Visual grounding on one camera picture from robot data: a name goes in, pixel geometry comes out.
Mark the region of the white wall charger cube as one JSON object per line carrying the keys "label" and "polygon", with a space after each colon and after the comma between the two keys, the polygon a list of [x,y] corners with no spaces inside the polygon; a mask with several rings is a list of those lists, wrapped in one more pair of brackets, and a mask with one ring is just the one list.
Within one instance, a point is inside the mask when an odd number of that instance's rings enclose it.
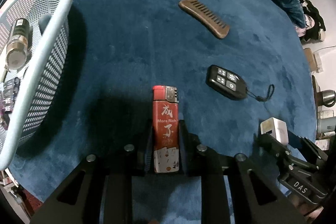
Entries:
{"label": "white wall charger cube", "polygon": [[284,121],[271,117],[260,123],[261,134],[269,134],[283,145],[289,144],[287,125]]}

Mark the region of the red and white lighter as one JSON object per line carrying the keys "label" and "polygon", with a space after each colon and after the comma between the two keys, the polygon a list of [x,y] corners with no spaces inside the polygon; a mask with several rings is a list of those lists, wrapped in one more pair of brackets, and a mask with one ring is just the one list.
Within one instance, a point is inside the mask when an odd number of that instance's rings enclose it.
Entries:
{"label": "red and white lighter", "polygon": [[154,171],[179,171],[179,119],[177,88],[166,85],[153,87]]}

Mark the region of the pack of batteries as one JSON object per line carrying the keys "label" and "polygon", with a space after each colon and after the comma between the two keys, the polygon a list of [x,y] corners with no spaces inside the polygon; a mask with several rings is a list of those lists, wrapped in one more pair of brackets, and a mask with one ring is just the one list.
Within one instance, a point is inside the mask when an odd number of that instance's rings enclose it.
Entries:
{"label": "pack of batteries", "polygon": [[2,91],[2,111],[12,113],[17,99],[21,80],[15,77],[3,83]]}

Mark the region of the dark green labelled jar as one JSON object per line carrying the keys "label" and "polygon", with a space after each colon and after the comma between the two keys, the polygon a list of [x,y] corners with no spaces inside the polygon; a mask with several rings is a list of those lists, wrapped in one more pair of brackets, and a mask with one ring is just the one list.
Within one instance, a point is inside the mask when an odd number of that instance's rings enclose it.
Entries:
{"label": "dark green labelled jar", "polygon": [[19,18],[13,22],[6,46],[6,65],[11,70],[21,69],[28,56],[29,48],[29,21]]}

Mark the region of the black four-button key fob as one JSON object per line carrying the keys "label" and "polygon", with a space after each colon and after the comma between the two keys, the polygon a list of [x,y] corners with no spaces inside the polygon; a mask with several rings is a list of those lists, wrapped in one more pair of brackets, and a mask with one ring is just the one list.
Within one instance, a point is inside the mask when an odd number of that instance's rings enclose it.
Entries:
{"label": "black four-button key fob", "polygon": [[208,67],[206,84],[214,91],[234,101],[241,101],[250,96],[258,102],[266,102],[272,98],[275,91],[274,84],[271,84],[265,97],[257,96],[248,89],[246,82],[239,75],[217,65]]}

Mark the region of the brown wooden comb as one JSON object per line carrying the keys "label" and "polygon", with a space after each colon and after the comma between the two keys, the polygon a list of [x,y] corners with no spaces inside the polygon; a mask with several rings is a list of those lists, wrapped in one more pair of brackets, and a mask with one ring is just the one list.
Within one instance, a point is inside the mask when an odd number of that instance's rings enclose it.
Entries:
{"label": "brown wooden comb", "polygon": [[224,39],[228,35],[230,26],[202,2],[198,0],[181,0],[178,5],[184,12],[207,27],[216,38]]}

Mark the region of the light blue plastic basket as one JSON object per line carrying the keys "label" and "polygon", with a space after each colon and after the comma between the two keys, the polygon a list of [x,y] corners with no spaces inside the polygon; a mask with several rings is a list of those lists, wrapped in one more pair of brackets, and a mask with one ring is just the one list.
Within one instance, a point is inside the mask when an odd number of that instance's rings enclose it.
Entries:
{"label": "light blue plastic basket", "polygon": [[19,145],[34,135],[45,119],[62,76],[68,48],[68,13],[73,0],[8,0],[1,8],[1,69],[13,23],[30,25],[25,66],[1,73],[5,81],[21,81],[8,129],[1,129],[1,170],[12,162]]}

